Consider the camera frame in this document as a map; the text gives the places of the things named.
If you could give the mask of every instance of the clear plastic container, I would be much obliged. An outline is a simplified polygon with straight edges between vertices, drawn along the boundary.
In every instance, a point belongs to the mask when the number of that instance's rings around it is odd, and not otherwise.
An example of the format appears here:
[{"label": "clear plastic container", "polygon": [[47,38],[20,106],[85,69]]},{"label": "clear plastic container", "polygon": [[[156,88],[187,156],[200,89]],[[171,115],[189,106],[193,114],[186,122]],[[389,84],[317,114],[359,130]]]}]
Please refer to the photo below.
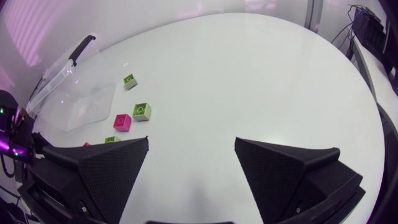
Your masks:
[{"label": "clear plastic container", "polygon": [[95,37],[89,35],[47,70],[26,110],[62,131],[71,131],[106,119],[115,87]]}]

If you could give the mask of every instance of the white table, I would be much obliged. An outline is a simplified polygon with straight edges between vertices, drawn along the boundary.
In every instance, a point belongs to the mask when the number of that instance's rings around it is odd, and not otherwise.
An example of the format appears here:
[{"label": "white table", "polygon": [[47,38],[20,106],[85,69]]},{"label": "white table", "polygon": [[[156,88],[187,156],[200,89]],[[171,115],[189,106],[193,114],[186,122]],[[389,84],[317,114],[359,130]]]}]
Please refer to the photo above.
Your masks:
[{"label": "white table", "polygon": [[355,57],[362,76],[367,78],[376,102],[387,118],[398,128],[398,96],[391,87],[383,64],[354,38]]},{"label": "white table", "polygon": [[[66,134],[38,120],[35,130],[65,147],[148,135],[121,223],[262,223],[236,136],[340,148],[366,191],[345,223],[368,220],[383,173],[382,125],[361,75],[325,39],[274,17],[218,14],[150,30],[102,56],[118,82],[109,118]],[[138,85],[125,91],[131,72]],[[150,120],[116,132],[114,117],[141,102]]]}]

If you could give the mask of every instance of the container handle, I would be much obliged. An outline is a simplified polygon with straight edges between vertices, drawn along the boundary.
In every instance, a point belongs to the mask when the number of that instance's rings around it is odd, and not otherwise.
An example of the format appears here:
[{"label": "container handle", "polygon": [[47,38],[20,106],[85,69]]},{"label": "container handle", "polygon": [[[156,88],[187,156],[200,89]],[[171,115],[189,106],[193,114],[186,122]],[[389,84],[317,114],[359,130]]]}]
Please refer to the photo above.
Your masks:
[{"label": "container handle", "polygon": [[76,67],[76,65],[77,65],[77,63],[76,63],[77,58],[80,56],[80,54],[84,51],[84,49],[87,47],[87,45],[92,40],[95,40],[95,36],[88,35],[86,38],[84,38],[84,40],[79,44],[79,46],[77,46],[77,48],[69,56],[69,59],[73,60],[74,67]]}]

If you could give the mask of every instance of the green toy block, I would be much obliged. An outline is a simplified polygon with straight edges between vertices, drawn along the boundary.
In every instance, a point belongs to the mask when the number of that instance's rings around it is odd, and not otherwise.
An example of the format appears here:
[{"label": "green toy block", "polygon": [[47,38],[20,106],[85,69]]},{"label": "green toy block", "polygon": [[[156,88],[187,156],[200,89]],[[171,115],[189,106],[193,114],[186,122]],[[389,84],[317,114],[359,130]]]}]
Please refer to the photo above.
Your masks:
[{"label": "green toy block", "polygon": [[138,103],[134,105],[132,118],[136,121],[147,121],[150,116],[150,106],[148,103]]},{"label": "green toy block", "polygon": [[111,136],[105,139],[105,143],[111,143],[111,142],[117,142],[120,141],[120,139],[116,136]]},{"label": "green toy block", "polygon": [[133,77],[132,74],[128,75],[126,78],[123,78],[123,83],[126,89],[131,89],[135,85],[137,85],[137,80]]}]

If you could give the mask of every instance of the magenta block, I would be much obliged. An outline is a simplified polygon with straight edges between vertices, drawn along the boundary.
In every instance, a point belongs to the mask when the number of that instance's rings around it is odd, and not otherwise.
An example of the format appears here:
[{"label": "magenta block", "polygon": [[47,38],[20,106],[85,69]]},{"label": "magenta block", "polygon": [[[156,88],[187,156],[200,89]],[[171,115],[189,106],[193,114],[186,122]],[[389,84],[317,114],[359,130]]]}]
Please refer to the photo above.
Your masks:
[{"label": "magenta block", "polygon": [[113,123],[113,128],[118,131],[129,131],[131,117],[128,114],[118,114]]}]

